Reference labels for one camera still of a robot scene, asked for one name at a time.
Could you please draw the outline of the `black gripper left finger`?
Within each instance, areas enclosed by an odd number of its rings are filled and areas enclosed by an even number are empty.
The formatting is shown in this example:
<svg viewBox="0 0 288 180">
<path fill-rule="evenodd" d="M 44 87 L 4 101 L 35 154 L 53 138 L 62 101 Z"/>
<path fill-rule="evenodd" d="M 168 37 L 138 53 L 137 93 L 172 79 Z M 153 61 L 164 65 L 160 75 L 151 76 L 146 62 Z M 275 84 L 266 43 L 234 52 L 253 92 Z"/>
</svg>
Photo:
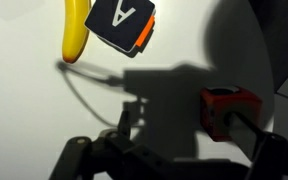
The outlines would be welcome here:
<svg viewBox="0 0 288 180">
<path fill-rule="evenodd" d="M 95 141 L 86 136 L 68 140 L 49 180 L 93 180 L 102 172 L 113 180 L 167 180 L 171 165 L 130 140 L 130 112 L 124 110 L 117 128 L 102 132 Z"/>
</svg>

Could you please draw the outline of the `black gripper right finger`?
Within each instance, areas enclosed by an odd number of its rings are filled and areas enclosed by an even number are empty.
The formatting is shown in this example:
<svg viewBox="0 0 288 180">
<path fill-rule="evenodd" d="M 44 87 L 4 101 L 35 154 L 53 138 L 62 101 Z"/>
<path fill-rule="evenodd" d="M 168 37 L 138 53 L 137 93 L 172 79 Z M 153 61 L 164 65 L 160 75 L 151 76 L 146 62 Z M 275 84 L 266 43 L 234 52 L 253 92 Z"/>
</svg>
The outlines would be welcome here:
<svg viewBox="0 0 288 180">
<path fill-rule="evenodd" d="M 247 180 L 283 180 L 288 176 L 288 140 L 264 132 L 241 113 L 232 113 L 232 139 L 252 162 Z"/>
</svg>

